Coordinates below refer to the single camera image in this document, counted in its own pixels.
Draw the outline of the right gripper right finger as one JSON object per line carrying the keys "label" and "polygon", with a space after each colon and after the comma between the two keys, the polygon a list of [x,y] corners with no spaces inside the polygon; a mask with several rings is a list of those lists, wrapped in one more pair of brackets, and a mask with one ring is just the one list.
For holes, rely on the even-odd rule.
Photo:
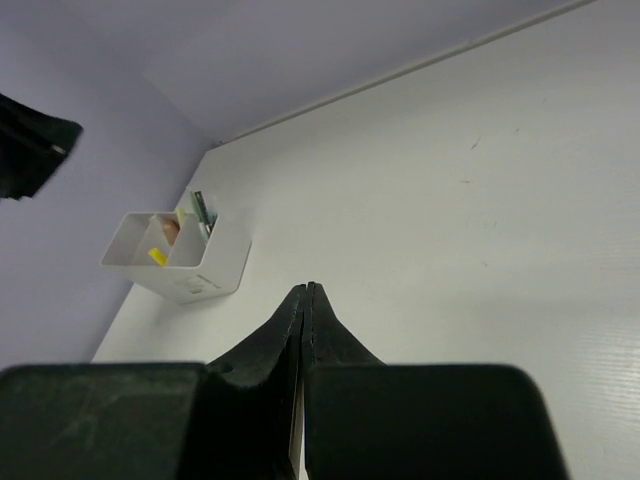
{"label": "right gripper right finger", "polygon": [[543,395],[506,364],[391,365],[318,283],[303,313],[305,468],[312,479],[566,479]]}

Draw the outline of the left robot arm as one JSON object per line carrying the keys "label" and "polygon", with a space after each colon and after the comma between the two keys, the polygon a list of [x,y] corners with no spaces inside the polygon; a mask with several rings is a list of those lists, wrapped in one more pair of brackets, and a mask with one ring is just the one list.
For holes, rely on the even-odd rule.
{"label": "left robot arm", "polygon": [[83,134],[74,121],[1,97],[1,198],[32,198],[73,152]]}

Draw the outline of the green ink pen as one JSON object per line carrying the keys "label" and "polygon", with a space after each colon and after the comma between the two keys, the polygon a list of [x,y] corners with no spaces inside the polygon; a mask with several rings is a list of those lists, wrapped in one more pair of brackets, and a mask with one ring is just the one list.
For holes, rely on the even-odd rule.
{"label": "green ink pen", "polygon": [[208,208],[201,191],[190,191],[189,195],[194,213],[207,237],[210,237],[217,221],[217,213]]}

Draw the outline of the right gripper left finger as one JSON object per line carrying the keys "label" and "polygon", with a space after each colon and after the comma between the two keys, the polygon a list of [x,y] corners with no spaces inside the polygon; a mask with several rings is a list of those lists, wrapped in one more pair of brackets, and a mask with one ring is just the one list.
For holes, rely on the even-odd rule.
{"label": "right gripper left finger", "polygon": [[304,286],[210,363],[21,365],[1,375],[5,479],[294,479]]}

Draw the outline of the yellow marker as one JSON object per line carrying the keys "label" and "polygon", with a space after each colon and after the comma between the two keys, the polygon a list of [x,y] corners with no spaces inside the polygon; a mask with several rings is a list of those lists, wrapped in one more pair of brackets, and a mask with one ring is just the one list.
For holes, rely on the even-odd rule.
{"label": "yellow marker", "polygon": [[168,264],[168,256],[157,247],[149,249],[147,254],[157,265],[161,267],[164,267]]}

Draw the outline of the brown white marker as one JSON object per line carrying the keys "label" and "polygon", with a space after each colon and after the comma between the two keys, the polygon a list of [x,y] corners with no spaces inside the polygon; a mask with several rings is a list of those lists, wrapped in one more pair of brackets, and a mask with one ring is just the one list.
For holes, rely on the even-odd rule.
{"label": "brown white marker", "polygon": [[165,217],[160,218],[160,224],[168,245],[173,246],[180,232],[179,224],[175,220],[167,219]]}

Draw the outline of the yellow-green highlighter pen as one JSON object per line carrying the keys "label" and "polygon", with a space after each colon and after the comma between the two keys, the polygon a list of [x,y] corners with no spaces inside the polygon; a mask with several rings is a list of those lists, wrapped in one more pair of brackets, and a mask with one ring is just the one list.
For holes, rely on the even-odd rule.
{"label": "yellow-green highlighter pen", "polygon": [[176,220],[178,222],[179,227],[182,228],[187,218],[185,209],[182,207],[177,207],[175,209],[175,215],[176,215]]}

